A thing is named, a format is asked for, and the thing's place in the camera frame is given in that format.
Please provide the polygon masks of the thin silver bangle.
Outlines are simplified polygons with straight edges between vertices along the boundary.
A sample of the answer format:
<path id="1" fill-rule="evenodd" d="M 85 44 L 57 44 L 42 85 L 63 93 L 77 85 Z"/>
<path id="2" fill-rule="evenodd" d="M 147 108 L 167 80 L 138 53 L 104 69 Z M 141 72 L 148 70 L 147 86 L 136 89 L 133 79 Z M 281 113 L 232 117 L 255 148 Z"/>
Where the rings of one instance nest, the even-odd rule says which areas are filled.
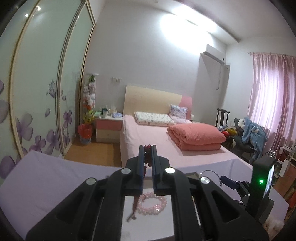
<path id="1" fill-rule="evenodd" d="M 214 183 L 216 185 L 222 186 L 221 177 L 212 170 L 204 170 L 199 174 L 199 181 L 202 184 Z"/>

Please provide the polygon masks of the grey cardboard tray box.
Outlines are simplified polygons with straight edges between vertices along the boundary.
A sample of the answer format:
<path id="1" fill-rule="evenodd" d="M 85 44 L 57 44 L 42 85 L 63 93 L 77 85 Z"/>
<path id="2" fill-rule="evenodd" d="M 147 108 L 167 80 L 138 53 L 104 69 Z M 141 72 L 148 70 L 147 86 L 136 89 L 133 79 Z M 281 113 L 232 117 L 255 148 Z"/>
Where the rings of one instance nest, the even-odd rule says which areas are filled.
<path id="1" fill-rule="evenodd" d="M 127 221 L 132 213 L 134 198 L 125 197 L 122 218 L 121 240 L 174 240 L 171 197 L 165 196 L 166 206 L 160 213 L 147 214 L 136 211 L 135 219 Z"/>

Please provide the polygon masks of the blue plush garment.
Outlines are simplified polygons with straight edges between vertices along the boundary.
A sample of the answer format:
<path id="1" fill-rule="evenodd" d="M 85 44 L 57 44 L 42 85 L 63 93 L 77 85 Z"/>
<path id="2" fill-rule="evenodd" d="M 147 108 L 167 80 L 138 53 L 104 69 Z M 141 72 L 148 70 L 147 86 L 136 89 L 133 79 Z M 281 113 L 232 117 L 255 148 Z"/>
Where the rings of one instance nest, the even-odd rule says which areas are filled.
<path id="1" fill-rule="evenodd" d="M 247 144 L 251 142 L 254 153 L 252 154 L 249 164 L 252 164 L 262 156 L 263 149 L 267 142 L 267 135 L 265 130 L 258 124 L 254 123 L 249 117 L 244 118 L 244 131 L 242 135 L 242 143 Z"/>

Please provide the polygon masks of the coral folded quilt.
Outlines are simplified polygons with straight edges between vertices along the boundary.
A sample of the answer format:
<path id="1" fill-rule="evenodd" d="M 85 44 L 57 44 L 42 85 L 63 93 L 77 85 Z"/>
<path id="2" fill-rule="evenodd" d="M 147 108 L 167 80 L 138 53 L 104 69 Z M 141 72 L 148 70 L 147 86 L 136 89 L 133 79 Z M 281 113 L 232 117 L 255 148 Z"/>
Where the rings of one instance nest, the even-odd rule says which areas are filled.
<path id="1" fill-rule="evenodd" d="M 182 151 L 215 151 L 226 137 L 215 126 L 205 123 L 185 123 L 167 128 L 168 135 Z"/>

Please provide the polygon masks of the dark wooden chair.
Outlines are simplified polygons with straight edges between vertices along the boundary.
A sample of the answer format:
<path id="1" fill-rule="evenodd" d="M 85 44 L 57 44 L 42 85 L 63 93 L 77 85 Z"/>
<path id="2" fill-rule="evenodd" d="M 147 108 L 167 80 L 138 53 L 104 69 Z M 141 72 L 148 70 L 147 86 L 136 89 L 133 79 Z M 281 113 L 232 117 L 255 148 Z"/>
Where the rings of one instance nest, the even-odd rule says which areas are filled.
<path id="1" fill-rule="evenodd" d="M 224 126 L 228 123 L 228 117 L 230 112 L 221 108 L 217 109 L 216 123 L 215 126 Z"/>

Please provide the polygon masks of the purple tablecloth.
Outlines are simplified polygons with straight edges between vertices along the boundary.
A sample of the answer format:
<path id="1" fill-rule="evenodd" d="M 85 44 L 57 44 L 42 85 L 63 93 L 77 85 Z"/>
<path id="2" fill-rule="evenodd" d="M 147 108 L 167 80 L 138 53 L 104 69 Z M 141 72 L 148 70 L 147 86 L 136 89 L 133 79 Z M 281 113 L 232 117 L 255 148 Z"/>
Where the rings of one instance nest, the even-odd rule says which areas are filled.
<path id="1" fill-rule="evenodd" d="M 184 173 L 212 170 L 232 180 L 250 181 L 251 168 L 238 160 L 176 168 Z M 1 185 L 1 209 L 21 238 L 45 215 L 57 206 L 89 177 L 101 180 L 119 170 L 116 167 L 96 166 L 29 152 Z M 273 188 L 269 198 L 274 201 L 271 215 L 283 221 L 288 203 Z"/>

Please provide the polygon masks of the red waste basket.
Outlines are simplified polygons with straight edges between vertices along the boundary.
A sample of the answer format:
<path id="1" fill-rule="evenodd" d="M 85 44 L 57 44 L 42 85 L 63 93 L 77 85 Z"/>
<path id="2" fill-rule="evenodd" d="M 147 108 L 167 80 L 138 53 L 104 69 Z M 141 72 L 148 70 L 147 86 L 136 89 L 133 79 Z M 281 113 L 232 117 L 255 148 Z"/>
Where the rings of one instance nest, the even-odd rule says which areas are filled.
<path id="1" fill-rule="evenodd" d="M 91 143 L 93 128 L 90 124 L 81 124 L 78 126 L 78 134 L 80 142 L 83 145 L 88 145 Z"/>

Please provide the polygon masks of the pink nightstand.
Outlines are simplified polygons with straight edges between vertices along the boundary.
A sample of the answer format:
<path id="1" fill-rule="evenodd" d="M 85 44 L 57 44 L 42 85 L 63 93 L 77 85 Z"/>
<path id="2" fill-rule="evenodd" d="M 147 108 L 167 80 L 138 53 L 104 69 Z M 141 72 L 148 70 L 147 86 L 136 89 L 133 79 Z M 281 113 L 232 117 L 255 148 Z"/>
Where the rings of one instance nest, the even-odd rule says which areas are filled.
<path id="1" fill-rule="evenodd" d="M 123 117 L 107 116 L 95 119 L 96 141 L 98 143 L 119 143 Z"/>

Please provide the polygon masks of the bed with pink sheet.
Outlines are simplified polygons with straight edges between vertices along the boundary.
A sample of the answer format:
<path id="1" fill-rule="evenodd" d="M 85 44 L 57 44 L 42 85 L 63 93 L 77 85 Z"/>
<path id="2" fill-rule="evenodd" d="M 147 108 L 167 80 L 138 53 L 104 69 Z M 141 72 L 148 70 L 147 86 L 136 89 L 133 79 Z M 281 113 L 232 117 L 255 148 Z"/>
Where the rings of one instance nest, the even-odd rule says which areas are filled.
<path id="1" fill-rule="evenodd" d="M 167 133 L 167 128 L 162 126 L 138 125 L 131 115 L 123 117 L 120 132 L 121 165 L 125 167 L 128 159 L 138 155 L 139 146 L 156 145 L 159 156 L 169 160 L 173 167 L 190 167 L 238 160 L 248 168 L 250 164 L 240 159 L 224 147 L 216 151 L 182 151 Z"/>

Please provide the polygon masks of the pink curtain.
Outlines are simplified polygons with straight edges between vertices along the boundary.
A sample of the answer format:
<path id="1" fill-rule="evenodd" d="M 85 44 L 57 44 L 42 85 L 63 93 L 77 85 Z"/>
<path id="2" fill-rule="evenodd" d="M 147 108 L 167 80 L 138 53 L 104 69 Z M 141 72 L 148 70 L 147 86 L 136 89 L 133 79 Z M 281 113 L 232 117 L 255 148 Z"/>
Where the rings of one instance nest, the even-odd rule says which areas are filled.
<path id="1" fill-rule="evenodd" d="M 253 85 L 247 115 L 264 127 L 265 149 L 295 141 L 295 56 L 252 53 Z"/>

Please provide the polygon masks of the lilac patterned pillow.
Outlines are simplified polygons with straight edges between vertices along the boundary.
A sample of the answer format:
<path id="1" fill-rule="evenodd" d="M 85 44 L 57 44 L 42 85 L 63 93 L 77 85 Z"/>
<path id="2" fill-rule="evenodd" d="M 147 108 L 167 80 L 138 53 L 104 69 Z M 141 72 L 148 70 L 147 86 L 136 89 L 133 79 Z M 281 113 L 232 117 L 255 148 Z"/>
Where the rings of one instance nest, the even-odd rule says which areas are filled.
<path id="1" fill-rule="evenodd" d="M 177 105 L 170 105 L 170 113 L 169 116 L 175 116 L 177 118 L 186 119 L 188 113 L 187 107 L 180 107 Z"/>

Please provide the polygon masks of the floral white pillow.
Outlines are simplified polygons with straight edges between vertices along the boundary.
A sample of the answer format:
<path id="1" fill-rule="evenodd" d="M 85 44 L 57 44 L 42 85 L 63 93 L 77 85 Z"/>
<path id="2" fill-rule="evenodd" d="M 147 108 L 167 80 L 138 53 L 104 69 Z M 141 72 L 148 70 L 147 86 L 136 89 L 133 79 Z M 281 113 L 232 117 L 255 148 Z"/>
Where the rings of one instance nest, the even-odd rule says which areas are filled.
<path id="1" fill-rule="evenodd" d="M 134 113 L 134 116 L 138 125 L 162 127 L 175 125 L 175 122 L 167 114 L 137 111 Z"/>

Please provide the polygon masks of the white air conditioner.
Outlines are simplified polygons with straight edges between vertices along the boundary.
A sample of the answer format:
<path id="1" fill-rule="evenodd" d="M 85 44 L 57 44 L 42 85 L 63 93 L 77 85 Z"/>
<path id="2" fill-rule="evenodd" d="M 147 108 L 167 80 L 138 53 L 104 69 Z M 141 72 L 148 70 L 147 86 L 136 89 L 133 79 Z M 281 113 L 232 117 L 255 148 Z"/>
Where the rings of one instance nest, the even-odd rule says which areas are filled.
<path id="1" fill-rule="evenodd" d="M 215 124 L 217 109 L 224 101 L 229 71 L 226 55 L 207 45 L 199 57 L 192 105 L 194 121 Z"/>

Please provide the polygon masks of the hanging plush toys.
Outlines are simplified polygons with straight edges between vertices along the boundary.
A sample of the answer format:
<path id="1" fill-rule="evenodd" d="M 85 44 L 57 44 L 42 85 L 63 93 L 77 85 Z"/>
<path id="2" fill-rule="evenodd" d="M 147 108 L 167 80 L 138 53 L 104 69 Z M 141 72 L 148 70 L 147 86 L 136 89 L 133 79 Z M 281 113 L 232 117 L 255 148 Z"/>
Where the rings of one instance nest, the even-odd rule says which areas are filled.
<path id="1" fill-rule="evenodd" d="M 96 77 L 98 74 L 90 74 L 88 80 L 83 86 L 82 110 L 83 123 L 92 124 L 95 119 L 95 101 L 96 101 Z"/>

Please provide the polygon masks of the floral sliding wardrobe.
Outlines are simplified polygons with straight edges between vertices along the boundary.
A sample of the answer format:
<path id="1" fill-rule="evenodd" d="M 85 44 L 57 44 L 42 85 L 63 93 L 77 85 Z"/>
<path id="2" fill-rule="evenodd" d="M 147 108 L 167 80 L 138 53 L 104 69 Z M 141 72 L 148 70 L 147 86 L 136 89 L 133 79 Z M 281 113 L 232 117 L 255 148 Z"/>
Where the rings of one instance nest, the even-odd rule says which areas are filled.
<path id="1" fill-rule="evenodd" d="M 1 180 L 30 151 L 65 156 L 94 26 L 89 1 L 18 1 L 1 22 Z"/>

